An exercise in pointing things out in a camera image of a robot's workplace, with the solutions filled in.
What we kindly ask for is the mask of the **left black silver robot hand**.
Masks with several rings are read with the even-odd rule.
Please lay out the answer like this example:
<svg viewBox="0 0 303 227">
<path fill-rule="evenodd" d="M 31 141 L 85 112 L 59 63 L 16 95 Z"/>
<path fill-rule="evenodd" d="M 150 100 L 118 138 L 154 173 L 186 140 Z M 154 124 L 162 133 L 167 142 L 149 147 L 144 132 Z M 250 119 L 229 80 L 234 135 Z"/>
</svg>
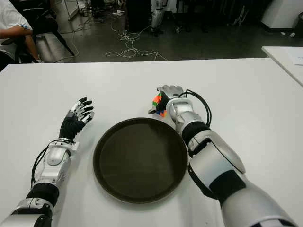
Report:
<svg viewBox="0 0 303 227">
<path fill-rule="evenodd" d="M 59 138 L 74 140 L 76 135 L 94 117 L 92 101 L 87 97 L 78 100 L 67 112 L 59 132 Z"/>
</svg>

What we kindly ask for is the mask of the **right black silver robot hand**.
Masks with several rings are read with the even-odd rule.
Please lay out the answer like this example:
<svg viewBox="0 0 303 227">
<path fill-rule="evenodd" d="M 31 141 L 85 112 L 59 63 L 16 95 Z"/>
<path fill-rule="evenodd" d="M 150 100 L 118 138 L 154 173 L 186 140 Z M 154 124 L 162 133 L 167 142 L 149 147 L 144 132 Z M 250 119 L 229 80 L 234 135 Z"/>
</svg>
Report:
<svg viewBox="0 0 303 227">
<path fill-rule="evenodd" d="M 152 101 L 152 107 L 148 114 L 155 114 L 166 110 L 171 99 L 178 98 L 184 92 L 181 86 L 163 85 L 157 88 L 158 94 Z"/>
</svg>

